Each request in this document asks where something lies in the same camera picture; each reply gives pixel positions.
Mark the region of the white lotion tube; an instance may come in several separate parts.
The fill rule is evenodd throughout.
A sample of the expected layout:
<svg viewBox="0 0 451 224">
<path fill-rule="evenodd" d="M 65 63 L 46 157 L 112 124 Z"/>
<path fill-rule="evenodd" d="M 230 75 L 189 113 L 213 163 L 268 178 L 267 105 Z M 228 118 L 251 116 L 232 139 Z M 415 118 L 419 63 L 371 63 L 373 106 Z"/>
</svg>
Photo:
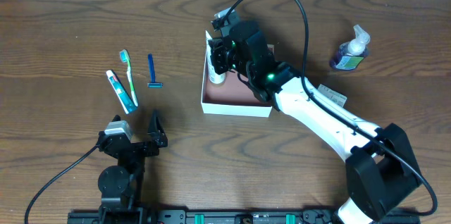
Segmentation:
<svg viewBox="0 0 451 224">
<path fill-rule="evenodd" d="M 211 62 L 211 47 L 209 46 L 209 41 L 212 40 L 212 37 L 207 30 L 205 31 L 205 37 L 206 37 L 206 65 L 208 70 L 208 79 L 212 84 L 221 85 L 226 80 L 226 74 L 216 73 Z"/>
</svg>

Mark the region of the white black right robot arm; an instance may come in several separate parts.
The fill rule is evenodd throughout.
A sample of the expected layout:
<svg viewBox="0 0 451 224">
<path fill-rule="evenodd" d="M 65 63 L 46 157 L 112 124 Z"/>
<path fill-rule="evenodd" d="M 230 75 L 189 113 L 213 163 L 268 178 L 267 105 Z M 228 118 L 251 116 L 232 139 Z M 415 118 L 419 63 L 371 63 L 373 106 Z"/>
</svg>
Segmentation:
<svg viewBox="0 0 451 224">
<path fill-rule="evenodd" d="M 341 223 L 414 216 L 398 207 L 422 184 L 401 127 L 381 128 L 333 103 L 292 65 L 275 59 L 256 22 L 219 18 L 212 25 L 221 33 L 207 42 L 214 71 L 235 71 L 259 101 L 306 125 L 345 162 L 350 197 L 338 209 Z"/>
</svg>

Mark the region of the purple soap pump bottle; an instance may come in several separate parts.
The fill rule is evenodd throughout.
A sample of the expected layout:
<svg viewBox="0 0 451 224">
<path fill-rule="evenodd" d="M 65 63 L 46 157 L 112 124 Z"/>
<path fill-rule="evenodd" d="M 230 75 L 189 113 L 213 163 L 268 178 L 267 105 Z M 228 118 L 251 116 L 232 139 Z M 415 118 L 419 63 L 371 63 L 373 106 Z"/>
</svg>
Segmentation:
<svg viewBox="0 0 451 224">
<path fill-rule="evenodd" d="M 367 48 L 371 41 L 369 33 L 360 25 L 355 25 L 353 29 L 354 39 L 339 46 L 338 51 L 330 60 L 331 68 L 345 71 L 354 70 L 369 55 Z"/>
</svg>

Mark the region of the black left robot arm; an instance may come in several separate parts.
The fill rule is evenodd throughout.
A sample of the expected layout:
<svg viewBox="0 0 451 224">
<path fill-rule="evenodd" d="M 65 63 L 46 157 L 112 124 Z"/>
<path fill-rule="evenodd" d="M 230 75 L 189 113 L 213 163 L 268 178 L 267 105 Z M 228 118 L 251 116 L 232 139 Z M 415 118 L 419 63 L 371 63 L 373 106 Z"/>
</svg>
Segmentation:
<svg viewBox="0 0 451 224">
<path fill-rule="evenodd" d="M 168 146 L 159 113 L 153 112 L 145 141 L 132 142 L 131 139 L 131 127 L 120 116 L 115 116 L 106 129 L 99 133 L 97 146 L 100 152 L 117 160 L 117 164 L 102 171 L 98 179 L 101 206 L 106 209 L 132 209 L 138 205 L 145 159 L 159 155 L 159 149 Z"/>
</svg>

